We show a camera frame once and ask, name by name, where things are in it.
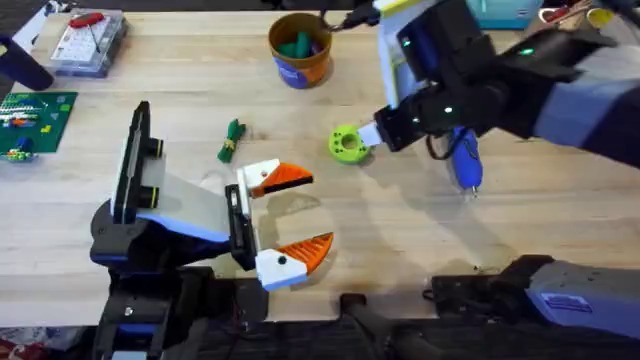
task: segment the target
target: green led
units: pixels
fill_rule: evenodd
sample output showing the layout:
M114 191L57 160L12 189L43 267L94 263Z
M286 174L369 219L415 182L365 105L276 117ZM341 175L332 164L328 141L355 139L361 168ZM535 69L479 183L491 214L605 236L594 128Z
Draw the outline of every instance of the green led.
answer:
M527 49L520 50L520 52L518 54L529 56L529 55L533 54L534 52L535 52L535 50L533 50L532 48L527 48Z

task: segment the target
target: green clip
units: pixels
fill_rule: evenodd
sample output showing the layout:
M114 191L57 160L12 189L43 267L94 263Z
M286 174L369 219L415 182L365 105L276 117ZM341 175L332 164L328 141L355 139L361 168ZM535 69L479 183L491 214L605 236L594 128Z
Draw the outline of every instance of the green clip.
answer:
M229 127L227 129L227 138L222 145L222 149L220 149L220 151L218 152L218 160L222 161L225 164L231 162L231 157L236 151L238 140L240 140L246 130L247 125L240 124L240 122L238 122L238 119L235 119L229 123Z

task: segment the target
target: green 3d printed part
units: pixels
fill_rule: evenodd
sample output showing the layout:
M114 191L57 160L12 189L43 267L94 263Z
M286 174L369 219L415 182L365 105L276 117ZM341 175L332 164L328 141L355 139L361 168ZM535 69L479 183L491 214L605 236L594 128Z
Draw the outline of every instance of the green 3d printed part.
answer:
M358 164L369 155L371 148L364 146L357 127L340 125L329 136L329 152L341 163Z

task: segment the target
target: blue marker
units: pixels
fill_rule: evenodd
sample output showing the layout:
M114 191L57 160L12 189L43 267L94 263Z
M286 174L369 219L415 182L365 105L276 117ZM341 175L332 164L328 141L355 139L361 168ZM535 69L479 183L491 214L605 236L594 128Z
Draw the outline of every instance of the blue marker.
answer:
M449 145L456 139L464 128L456 127L449 136ZM473 131L468 131L464 139L460 142L456 150L451 155L453 171L455 172L458 184L464 190L473 192L478 196L478 187L482 184L482 162L478 153L478 141Z

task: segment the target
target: wooden table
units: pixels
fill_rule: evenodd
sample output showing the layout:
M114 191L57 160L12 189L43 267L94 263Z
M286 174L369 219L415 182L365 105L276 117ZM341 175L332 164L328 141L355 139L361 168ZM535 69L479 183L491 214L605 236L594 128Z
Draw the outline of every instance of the wooden table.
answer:
M464 200L422 142L396 154L379 147L364 166L338 164L330 131L368 122L385 105L375 29L336 35L330 76L301 91L282 83L267 47L279 16L129 13L130 34L107 79L56 80L51 91L81 93L58 152L0 163L0 326L97 323L108 277L89 260L89 223L112 188L141 100L151 102L152 135L167 141L167 170L211 191L259 160L314 172L314 184L253 203L264 247L336 234L311 281L271 294L271 320L334 318L348 291L370 294L384 314L424 317L432 310L420 294L431 276L497 271L521 254L640 268L636 169L501 131L480 140L485 178L476 200ZM47 21L37 59L46 61L67 20ZM501 49L518 37L492 35ZM249 132L226 166L215 154L234 118ZM229 258L206 263L223 276L251 276Z

